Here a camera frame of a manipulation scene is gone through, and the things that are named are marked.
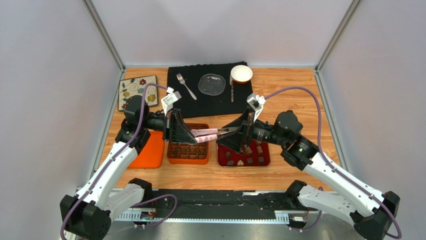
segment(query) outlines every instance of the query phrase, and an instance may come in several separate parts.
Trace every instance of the orange tray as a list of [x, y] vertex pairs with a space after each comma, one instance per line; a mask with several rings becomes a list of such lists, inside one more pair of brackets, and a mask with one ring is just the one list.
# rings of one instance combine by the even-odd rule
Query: orange tray
[[[188, 123], [186, 126], [189, 130], [209, 128], [209, 125], [203, 123]], [[167, 159], [171, 164], [205, 165], [209, 162], [209, 142], [195, 145], [169, 142]]]
[[151, 136], [129, 169], [156, 169], [163, 162], [164, 141], [162, 131], [151, 131]]

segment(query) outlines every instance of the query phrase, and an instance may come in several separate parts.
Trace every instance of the decorative tile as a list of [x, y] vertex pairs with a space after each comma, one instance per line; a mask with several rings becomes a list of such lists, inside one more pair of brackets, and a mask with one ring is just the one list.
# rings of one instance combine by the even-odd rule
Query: decorative tile
[[[135, 78], [124, 79], [120, 81], [118, 89], [118, 110], [124, 111], [126, 101], [132, 96], [142, 96], [144, 88], [148, 83], [157, 83], [157, 76], [141, 76]], [[146, 90], [145, 101], [148, 106], [159, 104], [158, 89], [156, 86], [149, 86]]]

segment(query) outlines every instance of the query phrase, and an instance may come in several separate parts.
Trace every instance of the black placemat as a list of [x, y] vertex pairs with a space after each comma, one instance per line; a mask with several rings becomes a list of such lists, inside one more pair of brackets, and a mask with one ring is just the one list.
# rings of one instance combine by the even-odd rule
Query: black placemat
[[[246, 84], [234, 83], [234, 102], [231, 102], [230, 75], [231, 69], [237, 65], [247, 66], [247, 62], [169, 67], [167, 86], [179, 91], [182, 96], [173, 103], [173, 107], [181, 109], [184, 118], [243, 113], [247, 106], [247, 97], [253, 93], [253, 89], [251, 81]], [[178, 81], [177, 74], [182, 74], [186, 85], [197, 100], [194, 100], [187, 88]], [[200, 92], [198, 83], [206, 74], [216, 74], [225, 78], [226, 87], [221, 94], [211, 96]]]

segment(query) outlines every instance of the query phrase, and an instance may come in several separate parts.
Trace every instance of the wooden surface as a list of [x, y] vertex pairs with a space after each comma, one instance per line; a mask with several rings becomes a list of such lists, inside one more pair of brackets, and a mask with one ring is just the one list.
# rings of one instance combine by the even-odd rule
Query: wooden surface
[[[166, 86], [167, 71], [167, 68], [129, 68], [125, 78], [156, 75], [158, 83]], [[252, 86], [253, 92], [260, 96], [267, 96], [285, 87], [303, 86], [313, 91], [321, 103], [312, 69], [254, 68]], [[159, 98], [161, 99], [165, 95], [166, 92], [159, 89]], [[160, 109], [159, 104], [151, 107], [150, 111], [155, 112]], [[317, 144], [317, 109], [312, 97], [302, 90], [290, 90], [268, 99], [259, 119], [274, 123], [277, 115], [286, 110], [293, 110], [298, 120], [303, 124], [302, 134]], [[322, 148], [331, 159], [338, 163], [322, 103], [321, 110], [323, 119]], [[239, 115], [186, 118], [185, 122], [205, 123], [210, 128], [220, 128], [235, 120]], [[103, 149], [102, 162], [111, 150], [123, 119], [124, 113], [117, 111], [116, 108]], [[170, 164], [166, 158], [166, 150], [167, 146], [164, 148], [164, 157], [160, 168], [126, 169], [116, 187], [124, 188], [131, 179], [140, 178], [152, 183], [152, 187], [156, 189], [286, 190], [294, 180], [300, 180], [313, 187], [324, 186], [325, 190], [330, 190], [315, 177], [288, 165], [280, 156], [282, 150], [277, 145], [269, 144], [271, 163], [266, 167], [219, 166], [215, 141], [209, 143], [209, 162], [206, 165]]]

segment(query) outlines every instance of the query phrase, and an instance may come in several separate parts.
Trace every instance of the gray wall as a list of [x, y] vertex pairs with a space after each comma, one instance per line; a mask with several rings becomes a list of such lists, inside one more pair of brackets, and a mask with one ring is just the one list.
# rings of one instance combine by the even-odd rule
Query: gray wall
[[425, 23], [424, 0], [365, 0], [322, 71], [349, 168], [401, 197], [403, 239], [425, 238]]
[[58, 239], [119, 70], [80, 0], [3, 0], [0, 29], [0, 239]]
[[351, 0], [93, 0], [126, 65], [314, 66]]

